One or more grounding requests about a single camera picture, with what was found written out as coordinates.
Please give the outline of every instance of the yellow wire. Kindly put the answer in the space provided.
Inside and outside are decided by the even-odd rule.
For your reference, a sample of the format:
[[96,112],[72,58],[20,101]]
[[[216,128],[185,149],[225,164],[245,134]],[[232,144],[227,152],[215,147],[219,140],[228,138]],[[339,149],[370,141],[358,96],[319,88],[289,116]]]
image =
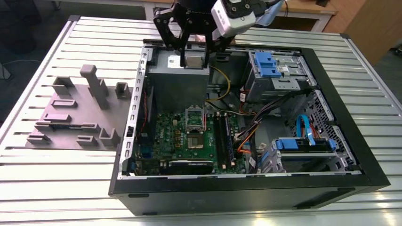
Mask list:
[[215,100],[220,100],[221,98],[224,98],[227,96],[228,92],[231,91],[231,81],[228,80],[228,77],[223,73],[223,71],[220,71],[216,67],[212,67],[212,66],[209,66],[209,68],[212,68],[213,70],[216,70],[224,76],[225,81],[227,81],[227,91],[225,91],[225,93],[219,98],[205,99],[205,101],[215,101]]
[[240,144],[240,146],[239,146],[239,148],[237,148],[237,151],[240,151],[243,145],[245,144],[245,141],[249,139],[249,137],[251,137],[251,135],[255,133],[256,129],[257,129],[257,126],[256,126],[255,129],[251,131],[251,133],[248,134],[245,140],[243,141],[243,143]]

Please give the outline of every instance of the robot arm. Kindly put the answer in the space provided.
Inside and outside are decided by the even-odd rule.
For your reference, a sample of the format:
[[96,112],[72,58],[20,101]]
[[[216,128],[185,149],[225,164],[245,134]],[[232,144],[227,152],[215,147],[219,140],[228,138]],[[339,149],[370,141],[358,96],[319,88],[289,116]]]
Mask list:
[[[235,35],[245,32],[259,16],[284,0],[263,2],[260,0],[175,0],[172,7],[157,11],[153,23],[168,48],[180,53],[180,66],[185,66],[184,49],[191,34],[205,36],[203,67],[208,65],[209,53],[223,52]],[[279,10],[271,10],[273,18]],[[180,26],[180,35],[175,37],[169,30],[173,18]]]

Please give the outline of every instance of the blue plastic latch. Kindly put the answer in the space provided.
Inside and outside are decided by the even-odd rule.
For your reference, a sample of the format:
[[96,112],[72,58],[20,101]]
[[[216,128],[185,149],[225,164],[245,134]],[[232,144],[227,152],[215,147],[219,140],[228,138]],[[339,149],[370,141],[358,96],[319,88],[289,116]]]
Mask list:
[[295,139],[280,139],[284,149],[299,149]]
[[281,141],[276,140],[275,143],[276,143],[276,149],[281,150],[283,149]]
[[331,147],[332,151],[336,150],[336,142],[332,139],[328,140],[328,146]]
[[271,53],[256,52],[255,64],[263,78],[280,78],[281,73],[276,69],[276,61]]
[[264,151],[264,154],[263,154],[263,156],[261,156],[261,159],[260,159],[260,161],[257,162],[257,166],[260,166],[261,162],[264,162],[264,159],[268,157],[268,155],[269,155],[269,152],[268,152],[268,150],[265,150],[265,151]]

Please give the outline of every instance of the gray plastic part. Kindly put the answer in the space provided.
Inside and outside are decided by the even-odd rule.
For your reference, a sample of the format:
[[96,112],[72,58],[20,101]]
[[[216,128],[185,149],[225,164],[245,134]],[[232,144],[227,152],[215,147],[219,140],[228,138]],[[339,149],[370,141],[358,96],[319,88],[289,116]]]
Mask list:
[[76,107],[76,101],[74,100],[53,100],[50,105],[53,107]]
[[[69,150],[96,150],[96,151],[114,151],[114,146],[104,146],[100,141],[98,134],[101,128],[109,133],[114,128],[117,134],[122,134],[125,128],[127,112],[129,109],[129,99],[117,99],[114,93],[114,86],[108,86],[106,101],[109,109],[100,110],[94,97],[88,92],[88,85],[74,85],[68,87],[70,94],[69,99],[76,101],[76,108],[54,107],[50,103],[60,100],[60,96],[54,93],[49,104],[45,107],[40,120],[36,122],[34,131],[42,133],[50,139],[49,143],[26,142],[25,146],[29,148],[50,148],[50,149],[69,149]],[[46,114],[65,114],[70,116],[69,122],[50,122],[44,121]],[[80,146],[76,142],[77,136],[93,136],[97,145]]]
[[57,93],[61,99],[69,99],[69,92],[68,92],[69,87],[73,87],[73,83],[69,77],[57,77],[54,79],[52,88],[54,89],[54,92]]
[[68,114],[45,114],[42,120],[69,122],[70,116]]
[[97,141],[94,140],[93,136],[78,135],[76,137],[76,142],[78,143],[80,146],[97,145]]
[[48,121],[37,121],[34,123],[34,128],[37,131],[52,131],[50,122]]
[[98,134],[98,139],[104,146],[116,147],[117,144],[120,143],[120,137],[118,137],[118,134],[117,134],[114,128],[112,128],[110,135],[108,135],[105,129],[101,128],[100,134]]
[[[104,81],[104,79],[97,79],[97,81],[98,81],[100,89],[104,91],[105,96],[108,96],[108,89],[106,89],[106,86],[105,86],[105,81]],[[89,93],[90,93],[90,96],[93,96],[93,93],[92,93],[92,91],[90,91],[90,87],[88,87],[88,91],[89,91]]]
[[98,125],[94,123],[82,123],[81,125],[81,129],[84,132],[92,132],[92,133],[96,133],[100,131],[100,127]]
[[114,87],[117,99],[131,99],[129,87],[125,82],[117,82]]
[[90,93],[94,96],[96,102],[101,110],[108,109],[109,105],[106,102],[105,89],[102,88],[102,81],[98,82],[96,77],[96,66],[94,65],[82,65],[80,74],[86,79],[89,84]]
[[26,141],[30,144],[46,144],[50,142],[50,139],[48,138],[46,135],[41,133],[34,133],[28,135]]

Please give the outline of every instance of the wooden table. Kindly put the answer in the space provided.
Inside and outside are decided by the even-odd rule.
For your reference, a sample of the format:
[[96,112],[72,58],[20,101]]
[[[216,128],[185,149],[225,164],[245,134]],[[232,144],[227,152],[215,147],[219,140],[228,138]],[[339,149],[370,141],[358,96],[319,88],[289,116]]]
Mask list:
[[[315,4],[315,0],[285,0],[288,5],[287,17],[315,19],[315,24],[311,28],[312,32],[321,32],[325,28],[331,16],[338,13],[331,3],[325,7]],[[277,16],[284,16],[285,4],[281,5]]]
[[[152,20],[155,8],[169,8],[173,0],[58,0],[81,3],[97,3],[108,5],[141,6],[145,10],[145,19]],[[336,9],[328,3],[325,7],[315,4],[315,0],[287,0],[287,17],[315,19],[312,32],[321,32]],[[285,6],[283,4],[277,16],[284,16]]]
[[[143,0],[147,20],[153,18],[153,8],[169,8],[172,0]],[[287,17],[315,19],[312,32],[321,32],[331,16],[338,13],[331,3],[325,7],[315,4],[315,0],[287,0],[288,13]],[[277,16],[285,15],[285,4],[283,4]]]

